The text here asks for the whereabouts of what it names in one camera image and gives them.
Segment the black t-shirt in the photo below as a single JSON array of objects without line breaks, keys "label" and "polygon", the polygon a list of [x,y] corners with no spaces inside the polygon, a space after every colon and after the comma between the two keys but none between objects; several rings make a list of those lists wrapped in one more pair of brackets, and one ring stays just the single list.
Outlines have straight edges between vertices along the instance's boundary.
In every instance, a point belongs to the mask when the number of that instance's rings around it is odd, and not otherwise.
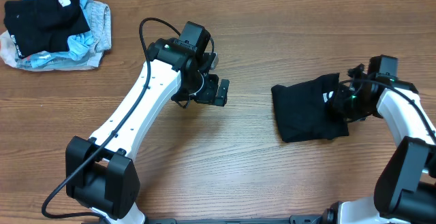
[{"label": "black t-shirt", "polygon": [[285,143],[333,140],[349,135],[344,118],[330,107],[338,85],[339,74],[335,73],[271,88],[277,129]]}]

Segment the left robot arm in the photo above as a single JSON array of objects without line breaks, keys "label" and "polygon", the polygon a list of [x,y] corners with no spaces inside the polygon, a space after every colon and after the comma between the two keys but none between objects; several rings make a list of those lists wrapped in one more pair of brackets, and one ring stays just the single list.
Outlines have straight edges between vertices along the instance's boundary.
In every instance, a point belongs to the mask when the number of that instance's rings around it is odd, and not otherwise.
[{"label": "left robot arm", "polygon": [[168,100],[223,107],[229,81],[210,74],[218,56],[212,40],[159,39],[146,50],[140,77],[110,118],[89,138],[72,138],[65,151],[69,197],[89,208],[100,223],[145,223],[136,204],[140,180],[134,161]]}]

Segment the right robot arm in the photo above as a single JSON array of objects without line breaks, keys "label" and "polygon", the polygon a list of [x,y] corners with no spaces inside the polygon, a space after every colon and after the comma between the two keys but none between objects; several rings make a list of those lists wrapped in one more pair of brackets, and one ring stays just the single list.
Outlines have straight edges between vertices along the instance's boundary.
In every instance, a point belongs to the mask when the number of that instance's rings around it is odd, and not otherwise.
[{"label": "right robot arm", "polygon": [[435,126],[420,104],[415,86],[397,78],[345,80],[326,93],[351,121],[366,115],[385,120],[396,150],[375,185],[374,194],[326,209],[317,223],[434,223]]}]

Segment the grey patterned folded garment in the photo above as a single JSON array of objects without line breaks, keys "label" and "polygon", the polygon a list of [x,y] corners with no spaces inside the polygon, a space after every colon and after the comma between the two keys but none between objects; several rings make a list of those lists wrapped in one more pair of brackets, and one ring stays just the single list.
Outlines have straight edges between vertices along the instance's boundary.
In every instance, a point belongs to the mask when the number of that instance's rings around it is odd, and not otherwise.
[{"label": "grey patterned folded garment", "polygon": [[92,53],[103,52],[112,47],[111,11],[107,4],[90,1],[84,7],[93,35]]}]

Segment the light blue folded garment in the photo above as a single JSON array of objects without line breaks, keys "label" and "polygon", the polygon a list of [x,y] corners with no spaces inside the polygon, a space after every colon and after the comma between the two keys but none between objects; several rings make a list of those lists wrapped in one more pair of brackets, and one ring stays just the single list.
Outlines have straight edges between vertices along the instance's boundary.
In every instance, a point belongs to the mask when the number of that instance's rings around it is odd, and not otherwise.
[{"label": "light blue folded garment", "polygon": [[[89,6],[92,2],[93,0],[80,0],[80,8],[89,27],[91,25],[85,7]],[[32,68],[42,67],[43,65],[47,64],[54,64],[55,61],[60,61],[61,63],[65,63],[66,61],[77,62],[85,56],[93,42],[94,38],[91,31],[79,33],[77,35],[71,35],[67,39],[67,46],[69,47],[67,52],[41,51],[39,53],[32,54],[25,60],[30,62]]]}]

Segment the folded black garment on pile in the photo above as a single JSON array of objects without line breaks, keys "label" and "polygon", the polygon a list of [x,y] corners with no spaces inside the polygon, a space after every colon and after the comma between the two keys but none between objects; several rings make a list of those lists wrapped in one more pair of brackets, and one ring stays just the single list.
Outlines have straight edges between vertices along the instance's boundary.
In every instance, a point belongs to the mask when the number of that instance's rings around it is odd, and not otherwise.
[{"label": "folded black garment on pile", "polygon": [[41,51],[67,52],[67,39],[90,31],[80,0],[6,1],[4,25],[19,58]]}]

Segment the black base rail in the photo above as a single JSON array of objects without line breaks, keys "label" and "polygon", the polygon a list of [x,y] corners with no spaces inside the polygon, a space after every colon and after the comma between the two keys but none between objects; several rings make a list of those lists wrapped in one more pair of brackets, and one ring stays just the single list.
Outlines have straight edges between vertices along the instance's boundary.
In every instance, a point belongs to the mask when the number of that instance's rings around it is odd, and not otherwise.
[{"label": "black base rail", "polygon": [[322,215],[294,215],[285,219],[210,219],[210,220],[176,220],[146,218],[144,224],[334,224],[339,221]]}]

